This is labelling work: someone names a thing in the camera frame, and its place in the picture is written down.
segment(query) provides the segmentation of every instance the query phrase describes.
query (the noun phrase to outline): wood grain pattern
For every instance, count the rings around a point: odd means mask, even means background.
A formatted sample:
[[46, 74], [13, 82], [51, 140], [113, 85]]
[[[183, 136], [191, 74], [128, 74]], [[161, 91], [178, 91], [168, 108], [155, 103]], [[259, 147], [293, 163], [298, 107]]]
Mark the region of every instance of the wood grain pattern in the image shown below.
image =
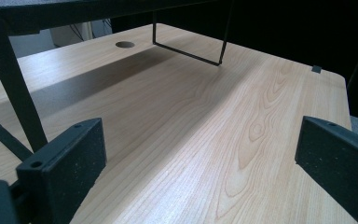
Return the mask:
[[[158, 38], [219, 56], [205, 36]], [[20, 59], [49, 140], [103, 118], [108, 163], [72, 223], [355, 223], [294, 160], [304, 115], [351, 127], [342, 77], [232, 44], [214, 67], [150, 42], [146, 26]], [[1, 86], [0, 122], [27, 144]], [[0, 178], [17, 164], [0, 145]]]

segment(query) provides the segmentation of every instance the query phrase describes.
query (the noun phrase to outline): wooden desk surface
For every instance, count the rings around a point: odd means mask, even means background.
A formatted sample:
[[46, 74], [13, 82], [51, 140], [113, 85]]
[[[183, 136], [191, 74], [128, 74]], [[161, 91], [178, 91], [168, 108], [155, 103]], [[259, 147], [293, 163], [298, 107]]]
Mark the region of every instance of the wooden desk surface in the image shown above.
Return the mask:
[[[355, 222], [294, 160], [304, 115], [351, 127], [344, 78], [232, 44], [215, 67], [151, 32], [20, 59], [49, 140], [103, 118], [108, 163], [72, 223]], [[158, 41], [216, 60], [221, 47], [165, 25]], [[28, 146], [1, 84], [0, 122]], [[0, 179], [19, 163], [0, 144]]]

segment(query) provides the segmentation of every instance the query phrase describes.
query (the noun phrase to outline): black metal frame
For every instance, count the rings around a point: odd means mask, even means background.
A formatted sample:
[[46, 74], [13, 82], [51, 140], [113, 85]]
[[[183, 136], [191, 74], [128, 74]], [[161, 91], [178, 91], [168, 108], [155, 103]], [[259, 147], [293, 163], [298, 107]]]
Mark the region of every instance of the black metal frame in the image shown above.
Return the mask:
[[296, 162], [358, 221], [358, 134], [304, 117]]
[[215, 66], [219, 66], [223, 62], [223, 57], [224, 57], [225, 51], [226, 51], [226, 45], [227, 45], [227, 39], [228, 39], [228, 30], [229, 30], [229, 25], [231, 23], [231, 16], [232, 16], [233, 8], [234, 8], [234, 3], [235, 3], [235, 0], [232, 0], [230, 10], [228, 12], [225, 35], [223, 37], [223, 46], [222, 46], [222, 50], [220, 52], [220, 58], [219, 58], [218, 63], [214, 62], [214, 61], [211, 61], [211, 60], [208, 60], [208, 59], [201, 58], [200, 56], [197, 56], [197, 55], [194, 55], [194, 54], [191, 54], [191, 53], [179, 50], [179, 49], [175, 49], [175, 48], [160, 44], [159, 42], [157, 42], [157, 11], [153, 11], [153, 37], [152, 37], [153, 44], [156, 45], [156, 46], [162, 47], [164, 49], [172, 50], [172, 51], [174, 51], [176, 53], [184, 54], [185, 56], [188, 56], [190, 58], [194, 58], [194, 59], [200, 60], [200, 61], [205, 62], [205, 63], [209, 63], [209, 64], [212, 64], [212, 65], [215, 65]]
[[0, 80], [33, 152], [48, 143], [9, 35], [216, 0], [0, 0]]

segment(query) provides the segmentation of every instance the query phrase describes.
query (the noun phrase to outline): screw hole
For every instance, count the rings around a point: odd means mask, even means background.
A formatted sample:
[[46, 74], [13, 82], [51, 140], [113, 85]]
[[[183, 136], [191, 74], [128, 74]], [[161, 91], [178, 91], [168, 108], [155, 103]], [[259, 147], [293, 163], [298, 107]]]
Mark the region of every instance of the screw hole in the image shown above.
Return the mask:
[[134, 47], [135, 44], [130, 41], [120, 41], [116, 43], [116, 46], [122, 49], [130, 49]]
[[41, 161], [34, 161], [33, 163], [31, 163], [32, 168], [37, 168], [37, 167], [39, 167], [41, 165], [42, 165]]

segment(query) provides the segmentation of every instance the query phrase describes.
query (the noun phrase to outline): dark background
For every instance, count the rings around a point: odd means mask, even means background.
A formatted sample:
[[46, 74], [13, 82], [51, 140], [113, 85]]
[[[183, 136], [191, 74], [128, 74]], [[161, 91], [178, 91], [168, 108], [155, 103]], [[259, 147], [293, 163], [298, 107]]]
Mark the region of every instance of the dark background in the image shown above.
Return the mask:
[[[167, 9], [158, 22], [222, 39], [231, 0]], [[152, 14], [112, 19], [113, 33], [147, 25]], [[358, 117], [358, 0], [236, 0], [228, 41], [345, 77]]]

